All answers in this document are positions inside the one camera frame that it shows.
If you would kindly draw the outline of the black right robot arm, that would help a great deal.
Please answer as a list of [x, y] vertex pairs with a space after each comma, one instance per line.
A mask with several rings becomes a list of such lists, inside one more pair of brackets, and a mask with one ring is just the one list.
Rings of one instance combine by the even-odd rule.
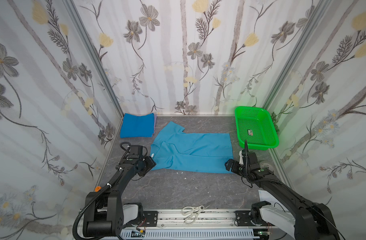
[[242, 163], [233, 159], [225, 163], [226, 170], [248, 181], [248, 187], [257, 187], [271, 194], [283, 207], [277, 209], [268, 201], [252, 204], [247, 219], [254, 226], [271, 224], [295, 240], [341, 240], [331, 210], [312, 202], [285, 183], [271, 170], [262, 168], [257, 155], [248, 147], [242, 150]]

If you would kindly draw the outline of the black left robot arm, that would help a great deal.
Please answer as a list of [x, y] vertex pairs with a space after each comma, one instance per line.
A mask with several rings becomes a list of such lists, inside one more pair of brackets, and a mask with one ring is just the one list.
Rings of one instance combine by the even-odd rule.
[[85, 206], [73, 224], [75, 240], [101, 240], [107, 237], [121, 240], [124, 228], [142, 225], [146, 221], [143, 205], [123, 204], [122, 195], [136, 175], [143, 178], [156, 163], [145, 146], [122, 142], [120, 147], [125, 153], [116, 165], [116, 173], [100, 190], [86, 196]]

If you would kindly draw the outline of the green plastic basket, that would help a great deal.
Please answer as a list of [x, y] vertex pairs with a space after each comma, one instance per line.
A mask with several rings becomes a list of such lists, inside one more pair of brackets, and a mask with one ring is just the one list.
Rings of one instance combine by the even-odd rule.
[[279, 146], [279, 138], [270, 113], [262, 108], [239, 106], [235, 109], [239, 146], [266, 151]]

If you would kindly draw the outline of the light blue t shirt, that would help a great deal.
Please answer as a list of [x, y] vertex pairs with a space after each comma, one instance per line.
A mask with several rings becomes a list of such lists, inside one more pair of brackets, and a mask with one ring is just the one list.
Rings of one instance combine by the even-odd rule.
[[225, 163], [234, 158], [231, 138], [224, 133], [190, 133], [169, 122], [151, 144], [154, 170], [227, 174]]

